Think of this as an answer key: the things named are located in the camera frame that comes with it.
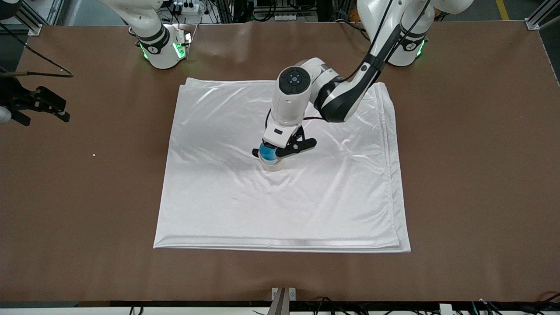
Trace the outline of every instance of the white cloth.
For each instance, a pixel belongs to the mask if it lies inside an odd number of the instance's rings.
[[[267,172],[251,150],[273,88],[192,78],[180,87],[154,248],[410,252],[385,85],[374,84],[345,123],[305,121],[317,146]]]

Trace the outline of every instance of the brown table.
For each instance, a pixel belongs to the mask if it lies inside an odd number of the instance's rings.
[[[0,127],[1,300],[535,300],[560,289],[560,89],[522,22],[442,22],[381,81],[396,109],[410,254],[152,249],[179,85],[275,79],[320,57],[348,75],[346,25],[203,25],[190,58],[151,67],[126,27],[45,27],[29,44],[67,99]],[[25,52],[19,70],[51,71]]]

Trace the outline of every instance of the yellow floor line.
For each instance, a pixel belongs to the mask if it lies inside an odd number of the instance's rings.
[[[503,0],[496,0],[496,5],[498,6],[498,11],[500,12],[500,16],[502,20],[507,21],[510,17],[507,15],[506,6],[503,4]]]

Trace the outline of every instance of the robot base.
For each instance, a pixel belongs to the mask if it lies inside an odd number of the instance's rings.
[[[174,25],[164,24],[170,34],[169,42],[157,54],[152,54],[141,46],[144,57],[158,69],[169,69],[186,58],[190,44],[190,33],[185,36],[185,31],[177,29]]]

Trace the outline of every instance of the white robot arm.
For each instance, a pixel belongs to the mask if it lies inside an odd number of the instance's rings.
[[[158,69],[168,69],[186,56],[189,41],[178,25],[162,24],[156,13],[163,0],[99,0],[115,11],[134,32],[144,57]]]
[[[283,158],[315,147],[315,139],[306,139],[301,127],[309,102],[326,122],[347,121],[386,62],[407,66],[414,61],[433,23],[433,4],[457,14],[472,1],[358,0],[358,13],[371,45],[353,79],[341,77],[319,58],[284,69],[276,80],[272,119],[267,116],[263,143],[253,155],[267,170],[277,170]]]

